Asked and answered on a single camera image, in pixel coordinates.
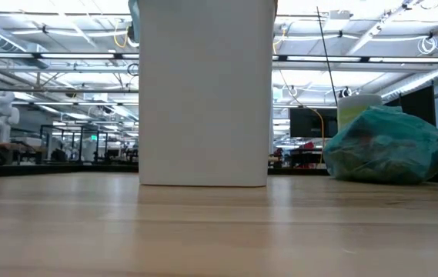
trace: ceiling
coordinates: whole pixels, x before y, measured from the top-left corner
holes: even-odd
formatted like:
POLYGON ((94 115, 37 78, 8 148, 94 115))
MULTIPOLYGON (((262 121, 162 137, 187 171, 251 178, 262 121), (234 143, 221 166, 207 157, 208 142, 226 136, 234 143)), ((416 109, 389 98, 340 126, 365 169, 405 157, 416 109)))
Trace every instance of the ceiling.
MULTIPOLYGON (((438 44, 433 46, 438 32, 438 0, 406 2, 410 3, 411 8, 399 11, 403 0, 325 0, 302 1, 302 4, 299 0, 279 0, 274 26, 275 37, 272 41, 274 52, 279 55, 325 55, 316 17, 316 9, 319 8, 324 28, 328 28, 328 23, 334 22, 329 18, 330 11, 349 11, 351 14, 349 21, 340 26, 343 30, 342 38, 339 37, 337 28, 323 32, 328 55, 438 57, 438 44), (394 11, 396 15, 381 23, 382 16, 388 11, 394 11), (378 24, 380 32, 367 39, 364 34, 378 24), (430 32, 433 33, 432 40, 422 39, 430 32), (429 51, 423 53, 420 47, 422 44, 429 51)), ((0 0, 0 29, 15 40, 38 44, 47 52, 138 53, 139 49, 134 43, 127 42, 123 45, 125 30, 131 20, 128 0, 0 0), (84 38, 76 29, 89 39, 84 38)), ((45 83, 45 87, 50 89, 121 88, 136 92, 138 76, 126 72, 127 66, 132 62, 52 60, 47 69, 40 70, 32 66, 16 65, 9 60, 0 60, 0 69, 34 83, 37 82, 37 73, 41 73, 41 84, 45 83), (77 68, 75 72, 67 72, 67 69, 74 68, 77 68)), ((276 103, 296 103, 291 96, 292 92, 286 89, 288 85, 294 87, 294 95, 303 104, 334 104, 330 76, 325 64, 302 64, 292 68, 285 68, 278 62, 273 65, 273 86, 284 88, 276 103)), ((386 87, 394 83, 437 69, 436 65, 426 64, 332 64, 332 77, 336 90, 349 87, 359 93, 383 93, 386 87)), ((28 87, 2 73, 0 84, 16 88, 28 87)), ((53 102, 81 102, 83 94, 69 98, 64 94, 44 93, 38 95, 38 98, 53 102)), ((111 94, 106 101, 138 103, 139 99, 138 93, 130 92, 111 94)), ((63 107, 56 109, 64 112, 63 107)), ((125 120, 138 120, 138 106, 122 109, 124 112, 119 112, 124 114, 122 116, 125 120)), ((89 107, 77 107, 76 111, 86 115, 89 107)), ((286 117, 286 110, 283 108, 276 108, 274 112, 274 118, 286 117)), ((105 118, 107 115, 100 114, 99 119, 105 118)), ((279 130, 276 137, 287 133, 288 130, 279 130)))

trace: white robot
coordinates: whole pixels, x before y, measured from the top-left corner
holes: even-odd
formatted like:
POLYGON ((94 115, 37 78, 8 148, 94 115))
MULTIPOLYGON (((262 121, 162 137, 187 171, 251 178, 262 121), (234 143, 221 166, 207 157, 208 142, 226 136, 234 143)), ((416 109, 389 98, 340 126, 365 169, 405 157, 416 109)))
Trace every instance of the white robot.
POLYGON ((0 92, 0 142, 10 142, 11 125, 18 124, 20 112, 12 107, 13 92, 0 92))

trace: monitor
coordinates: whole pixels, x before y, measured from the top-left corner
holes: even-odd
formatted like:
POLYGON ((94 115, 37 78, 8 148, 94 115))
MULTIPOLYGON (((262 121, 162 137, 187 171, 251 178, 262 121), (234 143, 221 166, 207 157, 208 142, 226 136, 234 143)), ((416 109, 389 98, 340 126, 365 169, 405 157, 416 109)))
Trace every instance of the monitor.
POLYGON ((387 102, 388 106, 402 106, 403 112, 414 115, 436 126, 436 108, 434 106, 434 86, 422 88, 408 95, 387 102))
MULTIPOLYGON (((338 132, 335 108, 316 108, 323 117, 325 138, 332 138, 338 132)), ((291 138, 321 138, 321 120, 310 108, 291 108, 290 136, 291 138)))

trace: crumpled plastic bag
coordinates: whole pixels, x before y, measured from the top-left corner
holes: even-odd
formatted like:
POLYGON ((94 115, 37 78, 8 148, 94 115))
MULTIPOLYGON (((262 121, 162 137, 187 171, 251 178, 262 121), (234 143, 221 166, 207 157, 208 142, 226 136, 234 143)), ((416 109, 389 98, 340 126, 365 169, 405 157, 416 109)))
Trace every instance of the crumpled plastic bag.
POLYGON ((438 129, 401 107, 371 106, 323 150, 336 179, 419 184, 438 173, 438 129))

